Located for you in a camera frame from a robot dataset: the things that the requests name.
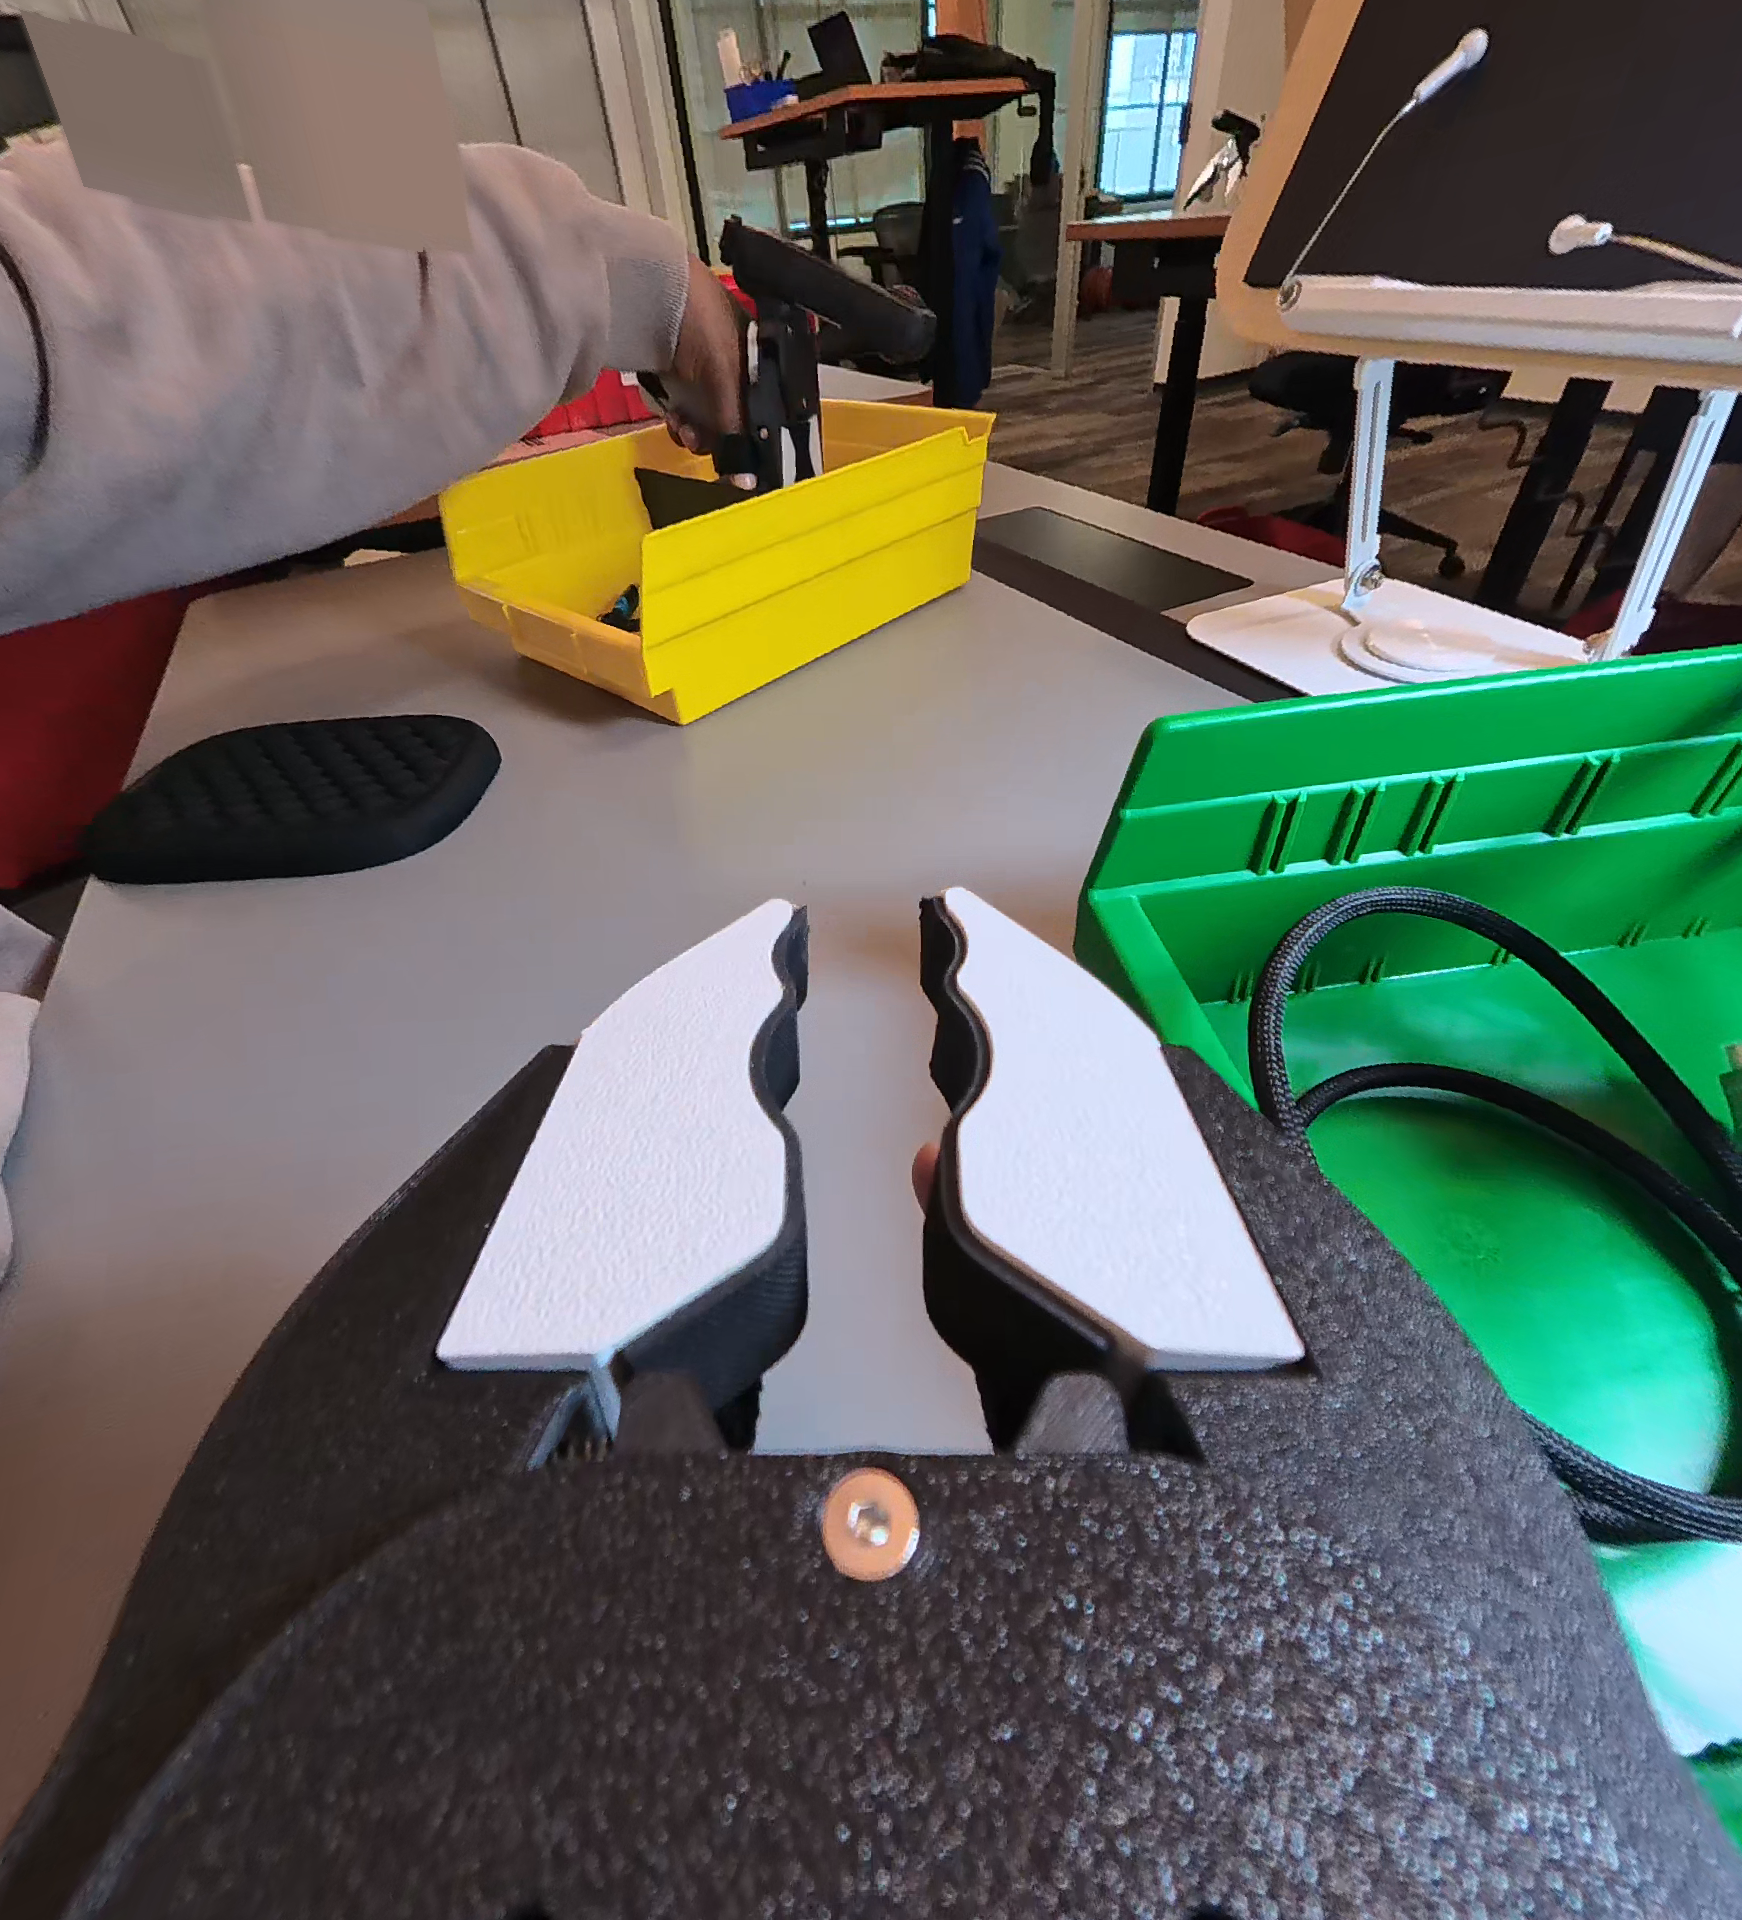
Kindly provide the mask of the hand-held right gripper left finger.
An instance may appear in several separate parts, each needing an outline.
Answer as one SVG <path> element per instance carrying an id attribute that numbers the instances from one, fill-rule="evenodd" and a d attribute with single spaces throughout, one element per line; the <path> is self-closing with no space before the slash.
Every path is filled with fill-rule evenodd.
<path id="1" fill-rule="evenodd" d="M 629 1377 L 744 1407 L 807 1315 L 798 1010 L 807 912 L 764 900 L 624 987 L 570 1047 L 437 1332 L 458 1375 Z"/>

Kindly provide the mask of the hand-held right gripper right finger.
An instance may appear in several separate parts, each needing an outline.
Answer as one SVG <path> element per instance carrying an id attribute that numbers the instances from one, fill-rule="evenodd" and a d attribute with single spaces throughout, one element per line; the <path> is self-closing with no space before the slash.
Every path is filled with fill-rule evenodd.
<path id="1" fill-rule="evenodd" d="M 1189 1446 L 1167 1377 L 1308 1363 L 1161 1036 L 971 883 L 929 895 L 915 936 L 948 1100 L 924 1309 L 990 1446 L 1025 1446 L 1059 1377 L 1110 1446 Z"/>

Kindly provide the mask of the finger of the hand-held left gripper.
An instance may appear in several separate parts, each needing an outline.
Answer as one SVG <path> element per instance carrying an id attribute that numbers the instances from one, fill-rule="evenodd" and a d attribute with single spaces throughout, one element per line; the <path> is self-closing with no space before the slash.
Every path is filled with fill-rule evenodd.
<path id="1" fill-rule="evenodd" d="M 791 491 L 827 475 L 817 349 L 807 319 L 764 324 L 764 484 Z"/>

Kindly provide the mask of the yellow plastic bin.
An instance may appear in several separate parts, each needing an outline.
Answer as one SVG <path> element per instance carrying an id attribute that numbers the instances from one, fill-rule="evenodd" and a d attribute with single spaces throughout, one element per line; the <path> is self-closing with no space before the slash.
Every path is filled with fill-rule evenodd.
<path id="1" fill-rule="evenodd" d="M 576 683 L 691 726 L 972 569 L 990 412 L 817 399 L 827 475 L 655 523 L 639 478 L 708 484 L 659 423 L 437 493 L 475 624 Z"/>

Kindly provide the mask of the green plastic bin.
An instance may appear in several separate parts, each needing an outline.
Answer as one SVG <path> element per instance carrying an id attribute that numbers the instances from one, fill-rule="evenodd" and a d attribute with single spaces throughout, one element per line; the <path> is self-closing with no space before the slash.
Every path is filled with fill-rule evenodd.
<path id="1" fill-rule="evenodd" d="M 1742 1849 L 1742 648 L 1161 717 L 1078 955 L 1654 1506 L 1600 1576 Z"/>

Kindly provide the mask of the person's left forearm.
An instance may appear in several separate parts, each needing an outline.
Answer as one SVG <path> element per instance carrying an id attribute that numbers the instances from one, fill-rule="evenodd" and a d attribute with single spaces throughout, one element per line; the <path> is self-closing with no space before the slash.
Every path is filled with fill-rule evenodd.
<path id="1" fill-rule="evenodd" d="M 0 152 L 0 638 L 355 535 L 600 368 L 665 368 L 691 248 L 471 146 L 471 251 L 203 223 Z"/>

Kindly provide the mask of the person's left hand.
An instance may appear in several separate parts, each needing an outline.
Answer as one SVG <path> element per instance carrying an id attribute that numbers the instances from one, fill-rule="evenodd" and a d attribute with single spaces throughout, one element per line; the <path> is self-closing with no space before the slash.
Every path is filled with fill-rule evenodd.
<path id="1" fill-rule="evenodd" d="M 665 393 L 655 405 L 668 440 L 713 456 L 717 440 L 744 431 L 748 314 L 708 263 L 691 255 L 683 267 L 683 314 L 673 330 L 673 358 L 655 374 Z"/>

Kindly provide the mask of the wooden desk with black legs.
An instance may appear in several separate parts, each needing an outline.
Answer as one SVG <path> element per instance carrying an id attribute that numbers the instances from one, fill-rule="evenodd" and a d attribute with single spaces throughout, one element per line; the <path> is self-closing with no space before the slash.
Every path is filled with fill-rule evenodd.
<path id="1" fill-rule="evenodd" d="M 1097 223 L 1065 223 L 1065 242 L 1110 242 L 1111 282 L 1125 292 L 1176 298 L 1171 358 L 1161 384 L 1152 447 L 1150 447 L 1150 493 L 1152 512 L 1179 509 L 1179 475 L 1189 451 L 1198 382 L 1206 319 L 1214 302 L 1214 255 L 1229 214 L 1220 209 L 1125 209 Z"/>
<path id="2" fill-rule="evenodd" d="M 807 186 L 807 251 L 833 255 L 828 235 L 828 158 L 872 152 L 891 127 L 924 134 L 924 298 L 948 330 L 951 302 L 951 176 L 961 123 L 985 123 L 1013 95 L 1044 100 L 1044 82 L 1025 77 L 936 77 L 936 82 L 849 82 L 781 109 L 738 118 L 719 140 L 744 146 L 744 163 L 803 170 Z"/>

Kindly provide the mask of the window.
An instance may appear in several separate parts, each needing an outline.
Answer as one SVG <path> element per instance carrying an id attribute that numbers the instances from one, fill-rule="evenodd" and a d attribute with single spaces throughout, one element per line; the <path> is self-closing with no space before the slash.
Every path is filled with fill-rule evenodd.
<path id="1" fill-rule="evenodd" d="M 1198 82 L 1198 16 L 1111 16 L 1105 46 L 1097 190 L 1111 201 L 1167 201 Z"/>

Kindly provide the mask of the black and silver desk gadget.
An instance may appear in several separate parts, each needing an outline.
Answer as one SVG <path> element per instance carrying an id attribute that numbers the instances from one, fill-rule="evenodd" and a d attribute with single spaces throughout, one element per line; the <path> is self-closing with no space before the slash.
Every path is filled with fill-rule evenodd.
<path id="1" fill-rule="evenodd" d="M 1214 209 L 1233 208 L 1246 176 L 1246 158 L 1265 140 L 1265 123 L 1246 113 L 1220 109 L 1209 118 L 1209 134 L 1220 134 L 1214 152 L 1198 170 L 1198 182 L 1179 190 L 1179 209 Z"/>

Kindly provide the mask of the black office chair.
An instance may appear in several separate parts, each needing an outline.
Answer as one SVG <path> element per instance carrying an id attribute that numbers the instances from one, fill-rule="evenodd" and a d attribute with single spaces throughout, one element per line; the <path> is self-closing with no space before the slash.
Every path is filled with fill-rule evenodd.
<path id="1" fill-rule="evenodd" d="M 1394 435 L 1426 440 L 1418 423 L 1479 418 L 1507 395 L 1507 368 L 1468 368 L 1468 367 L 1394 367 Z M 1319 475 L 1336 475 L 1336 493 L 1287 519 L 1347 535 L 1350 503 L 1350 447 L 1355 447 L 1355 358 L 1350 353 L 1266 353 L 1246 374 L 1246 395 L 1283 412 L 1277 431 L 1325 431 Z"/>

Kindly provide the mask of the black padded wrist rest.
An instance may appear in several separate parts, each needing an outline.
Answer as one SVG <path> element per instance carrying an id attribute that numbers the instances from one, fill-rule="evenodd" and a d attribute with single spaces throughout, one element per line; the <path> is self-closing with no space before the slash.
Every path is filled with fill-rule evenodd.
<path id="1" fill-rule="evenodd" d="M 324 717 L 203 736 L 89 827 L 106 883 L 355 877 L 444 844 L 501 776 L 462 717 Z"/>

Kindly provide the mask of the red plastic bin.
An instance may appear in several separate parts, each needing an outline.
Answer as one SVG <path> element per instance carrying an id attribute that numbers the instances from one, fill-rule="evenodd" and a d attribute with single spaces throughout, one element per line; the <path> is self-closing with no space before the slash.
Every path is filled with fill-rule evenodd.
<path id="1" fill-rule="evenodd" d="M 0 638 L 0 890 L 74 863 L 129 776 L 189 601 L 169 586 Z"/>

